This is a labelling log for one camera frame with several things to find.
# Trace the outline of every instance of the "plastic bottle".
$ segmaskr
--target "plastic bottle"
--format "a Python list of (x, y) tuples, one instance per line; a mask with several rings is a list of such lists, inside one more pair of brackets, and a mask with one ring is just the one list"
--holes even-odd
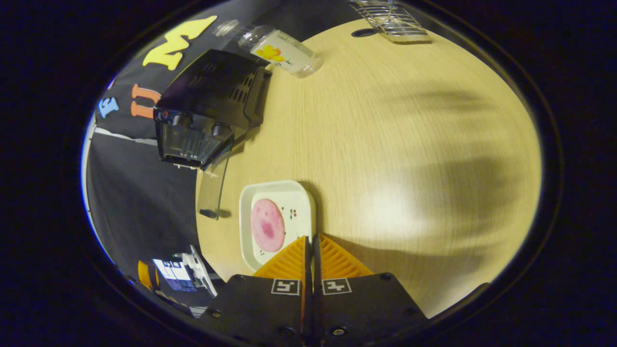
[(300, 41), (268, 25), (241, 25), (228, 20), (214, 29), (214, 35), (233, 35), (240, 48), (298, 78), (312, 75), (323, 64), (323, 58)]

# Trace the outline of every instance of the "bottle cap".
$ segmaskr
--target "bottle cap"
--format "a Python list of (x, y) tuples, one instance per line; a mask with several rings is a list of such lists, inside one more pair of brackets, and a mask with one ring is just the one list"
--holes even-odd
[(235, 28), (238, 25), (238, 23), (239, 22), (237, 19), (228, 20), (227, 22), (217, 26), (216, 29), (214, 29), (214, 35), (215, 36), (225, 36), (233, 28)]

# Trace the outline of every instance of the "bottle label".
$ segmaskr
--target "bottle label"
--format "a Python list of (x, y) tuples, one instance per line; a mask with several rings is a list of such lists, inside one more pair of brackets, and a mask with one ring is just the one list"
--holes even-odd
[(256, 45), (251, 50), (251, 54), (263, 58), (289, 73), (296, 73), (303, 69), (315, 57), (315, 53), (308, 47), (281, 30), (274, 31), (263, 42)]

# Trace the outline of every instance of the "black fabric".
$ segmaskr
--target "black fabric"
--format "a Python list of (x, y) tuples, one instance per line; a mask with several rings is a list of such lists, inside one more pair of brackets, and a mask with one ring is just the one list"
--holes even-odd
[(199, 246), (196, 171), (163, 163), (155, 146), (95, 133), (86, 184), (94, 226), (120, 270)]

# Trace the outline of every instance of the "orange letter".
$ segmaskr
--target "orange letter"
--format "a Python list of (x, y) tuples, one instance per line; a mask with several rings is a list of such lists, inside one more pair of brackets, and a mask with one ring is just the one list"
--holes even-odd
[[(139, 85), (133, 86), (133, 91), (131, 92), (133, 99), (137, 97), (147, 98), (154, 101), (154, 104), (160, 99), (160, 94), (155, 92), (154, 90), (140, 88)], [(140, 116), (145, 118), (154, 118), (154, 108), (137, 105), (136, 102), (131, 102), (131, 115), (133, 117)]]

